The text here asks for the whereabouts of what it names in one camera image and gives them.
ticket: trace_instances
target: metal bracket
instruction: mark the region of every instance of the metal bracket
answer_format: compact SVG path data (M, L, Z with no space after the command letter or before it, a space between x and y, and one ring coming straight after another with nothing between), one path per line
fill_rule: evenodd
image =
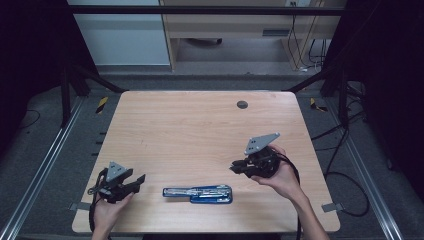
M80 202L80 203L71 203L68 207L68 210L71 211L77 211L78 209L80 210L86 210L86 211L90 211L90 203L85 203L85 202Z
M329 203L329 204L324 204L321 207L322 207L322 210L324 210L324 212L332 212L332 211L338 212L345 209L341 203Z
M126 173L128 169L117 164L116 162L109 163L109 170L106 176L106 182L111 182L112 180L118 178L122 174Z
M249 142L247 143L246 150L244 151L244 155L250 155L252 153L259 152L279 136L280 133L276 132L269 135L250 138Z

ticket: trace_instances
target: black curtain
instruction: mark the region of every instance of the black curtain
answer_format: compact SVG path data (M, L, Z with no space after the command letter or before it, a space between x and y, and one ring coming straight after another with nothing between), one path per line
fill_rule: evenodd
M0 153L10 144L28 101L60 86L65 66L79 65L98 75L66 0L1 0ZM51 11L49 7L65 10ZM73 74L72 82L85 84Z
M367 8L369 14L377 2L352 0L348 7ZM368 119L387 158L424 201L424 1L382 0L363 26L366 19L341 18L324 67L343 61L348 80L365 85ZM337 58L351 39L348 54Z

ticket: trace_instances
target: aluminum rail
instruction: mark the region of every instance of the aluminum rail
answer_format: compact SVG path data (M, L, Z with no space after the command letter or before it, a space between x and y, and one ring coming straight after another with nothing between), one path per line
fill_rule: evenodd
M336 105L332 101L326 100L326 102L334 120L337 124L339 124L340 122L338 121L338 116L336 114ZM361 155L359 154L359 151L350 136L348 136L346 140L346 147L352 157L352 164L356 170L356 173L358 174L358 178L360 179L364 190L370 199L372 209L374 210L375 216L377 217L381 225L381 229L386 235L386 238L388 240L403 240L404 238L402 233L400 232L396 221L390 213L389 207L378 190L378 187L374 182L370 172L368 172L367 167L365 166L365 163L362 160Z
M43 11L69 11L74 14L199 14L199 15L297 15L343 16L364 10L342 7L263 7L263 6L110 6L70 5L43 7Z
M76 119L81 111L81 107L84 103L84 98L77 97L77 100L73 106L73 114L71 116L68 124L61 128L56 135L55 140L50 146L49 151L47 152L41 166L39 167L37 173L35 174L31 184L26 190L24 196L21 198L17 208L14 213L0 232L0 239L2 240L13 240L17 237L19 230L21 229L28 213L30 212L32 206L34 205L35 200L37 199L38 194L40 193L44 182L46 181L50 170L53 168L56 159L62 150L62 147L71 132Z

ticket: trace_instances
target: cable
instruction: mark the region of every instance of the cable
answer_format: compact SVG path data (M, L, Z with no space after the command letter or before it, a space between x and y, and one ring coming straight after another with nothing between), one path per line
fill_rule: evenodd
M23 126L23 127L19 127L19 129L24 129L24 128L27 128L27 127L30 127L30 126L34 125L34 123L36 123L40 119L40 117L41 117L40 112L37 111L37 110L30 110L30 109L28 109L27 112L36 112L37 113L37 118L34 121L32 121L32 123L30 123L30 124L28 124L26 126Z
M362 194L365 197L365 201L366 201L367 205L365 207L365 210L362 213L353 213L353 212L347 211L346 209L343 209L341 211L344 212L344 213L346 213L347 215L352 216L352 217L363 217L363 216L365 216L369 212L369 210L370 210L370 200L369 200L368 195L365 192L364 188L361 187L361 185L359 185L359 183L357 183L353 178L349 177L348 175L346 175L344 173L340 173L340 172L328 172L327 173L327 176L328 175L340 175L340 176L343 176L343 177L349 179L353 184L355 184L361 190Z
M352 87L349 83L347 83L347 91L348 94L358 97L358 98L364 98L365 94L363 93L362 84L361 84L361 91L357 90L356 88Z
M363 113L364 113L364 111L360 111L360 112L358 112L358 113L356 113L356 114L352 115L351 117L349 117L349 121L351 121L351 120L355 119L357 116L360 116L360 115L362 115ZM322 138L322 137L324 137L324 136L326 136L326 135L328 135L328 134L330 134L330 133L333 133L334 131L336 131L336 130L337 130L337 129L339 129L340 127L343 127L343 124L339 124L339 125L337 125L337 126L335 126L335 127L331 128L331 129L329 129L329 130L327 130L327 131L325 131L325 132L323 132L323 133L319 134L318 136L312 137L312 138L311 138L311 140L312 140L312 141L314 141L314 140L317 140L317 139L319 139L319 138Z
M376 1L378 1L378 2L375 4L374 8L370 12L370 14L367 16L367 18L365 19L365 21L363 21L362 25L350 37L350 40L346 43L345 47L343 49L341 49L341 51L340 51L341 53L339 52L337 54L337 56L334 57L333 61L334 60L337 60L336 62L339 64L339 66L343 66L344 65L344 62L345 62L345 60L347 58L344 58L344 59L341 59L341 60L338 60L337 58L339 58L342 55L342 53L344 54L345 51L350 51L350 49L352 48L352 46L353 46L356 38L358 38L358 36L362 32L362 30L365 28L365 26L367 26L367 23L370 21L371 17L374 15L375 11L378 9L378 7L380 6L380 4L382 2L382 0L376 0Z
M351 104L353 104L353 103L355 103L355 102L357 102L357 101L352 101L352 102L350 102L349 103L349 105L351 105ZM356 113L355 115L353 115L352 117L350 117L349 118L349 123L350 123L350 120L352 120L352 119L354 119L354 117L356 117L356 116L358 116L359 114L362 114L363 113L363 111L361 111L361 112L359 112L359 113ZM321 134L319 137L322 137L322 136L325 136L325 135L327 135L327 134L329 134L329 133L331 133L331 132L333 132L333 131L335 131L336 129L338 129L339 127L341 127L342 125L340 124L340 125L338 125L338 126L336 126L336 127L334 127L334 128L332 128L332 129L330 129L330 130L328 130L328 131L326 131L324 134ZM324 172L324 179L327 181L327 177L329 176L329 175L340 175L340 176L343 176L343 177L345 177L345 178L347 178L348 180L350 180L353 184L355 184L360 190L361 190L361 192L362 192L362 194L364 195L364 197L365 197L365 201L366 201L366 207L365 207L365 210L362 212L362 213L353 213L353 212L349 212L349 211L347 211L347 210L345 210L345 209L343 209L343 210L341 210L343 213L345 213L345 214L348 214L348 215L350 215L350 216L352 216L352 217L362 217L362 216L365 216L368 212L369 212L369 209L370 209L370 201L369 201L369 198L368 198L368 195L366 194L366 192L365 192L365 190L364 190L364 188L362 188L360 185L359 185L359 183L358 182L356 182L353 178L351 178L351 177L349 177L348 175L346 175L346 174L344 174L344 173L340 173L340 172L334 172L334 171L330 171L330 168L331 168L331 165L333 164L333 162L334 162L334 160L335 160L335 157L336 157L336 155L337 155L337 153L338 153L338 151L339 151L339 149L340 149L340 147L342 146L342 144L346 141L346 139L347 139L347 137L348 137L348 134L349 134L349 128L347 127L347 128L345 128L345 130L344 130L344 132L343 132L343 135L342 135L342 138L340 139L340 141L339 141L339 143L337 144L337 146L335 147L335 148L332 148L332 149L335 149L335 151L333 152L333 155L331 156L331 159L330 159L330 162L329 162L329 164L327 165L327 168L326 168L326 170L325 170L325 172Z
M277 158L279 158L281 161L286 162L290 165L290 167L293 169L294 175L296 176L297 182L300 184L300 175L299 175L299 171L297 170L296 166L294 166L293 162L290 161L290 159L281 154L281 153L276 153L275 154L277 156ZM297 218L297 232L296 232L296 240L300 240L301 239L301 235L302 235L302 224L300 222L300 218Z
M319 151L328 151L328 150L332 150L335 149L336 147L329 147L329 148L319 148L319 149L315 149L315 152L319 152Z
M326 57L325 53L327 52L327 39L323 39L323 41L322 41L321 55L312 56L312 48L315 45L315 41L316 41L316 39L312 40L312 44L311 44L311 47L309 48L309 52L308 52L308 57L309 57L309 61L315 62L315 67L316 67L318 61L316 61L312 58L321 58L319 65L322 66L324 64L324 60L325 60L325 57Z
M318 7L321 7L322 2L323 2L323 0L320 0L320 2L319 2L319 4L318 4ZM293 2L291 6L292 6L292 7L296 7L296 2ZM316 18L317 18L317 16L314 16L314 19L312 20L312 23L310 24L309 31L308 31L308 34L307 34L307 37L306 37L306 38L308 38L308 37L309 37L309 35L311 34L311 32L312 32L312 27L314 26L314 23L315 23ZM296 37L296 32L295 32L295 30L294 30L295 21L296 21L296 15L293 15L293 23L292 23L291 31L290 31L289 38L288 38L288 44L287 44L287 45L288 45L289 52L290 52L290 55L291 55L292 59L294 59L293 53L292 53L291 48L290 48L290 38L291 38L291 35L292 35L292 33L293 33L293 36L294 36L294 39L295 39L295 43L296 43L296 46L297 46L297 50L298 50L298 54L299 54L299 60L300 60L300 62L301 62L301 63L302 63L302 64L303 64L306 68L314 67L314 65L308 65L308 64L305 64L305 63L303 62L302 55L301 55L301 52L302 52L302 51L300 51L299 43L298 43L298 41L297 41L297 37ZM299 69L299 66L297 65L296 61L293 61L293 62L294 62L295 67L296 67L297 69Z
M97 176L96 185L94 186L93 189L97 189L99 187L101 177L104 177L106 175L106 172L107 172L107 169L105 168L99 173L99 175ZM94 224L94 212L96 211L96 204L100 200L101 200L101 198L97 199L97 192L94 192L93 193L93 201L91 202L90 210L89 210L89 213L88 213L88 222L90 224L90 230L92 232L94 232L94 229L96 228L96 226Z

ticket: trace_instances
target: desk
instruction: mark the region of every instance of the desk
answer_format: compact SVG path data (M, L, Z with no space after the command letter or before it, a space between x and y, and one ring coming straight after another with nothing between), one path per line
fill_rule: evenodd
M240 100L248 107L238 108ZM284 147L298 168L325 230L337 231L337 214L321 208L332 200L297 99L290 92L125 92L87 189L110 161L134 169L124 183L146 174L140 193L116 224L117 232L295 232L297 214L290 201L228 169L232 161L244 158L250 137L274 132L281 136L273 143ZM233 203L191 204L162 197L164 187L215 184L232 187ZM91 199L85 194L82 201ZM88 212L79 210L72 227L89 232Z
M162 6L263 6L285 7L288 0L160 0ZM303 7L344 7L346 0L310 0ZM282 40L284 50L294 70L303 66L302 59L308 53L313 39L331 39L337 28L338 16L287 15L172 15L162 16L168 44L170 64L175 69L179 40L181 38L277 38ZM289 34L295 29L296 39ZM272 35L266 30L275 30Z

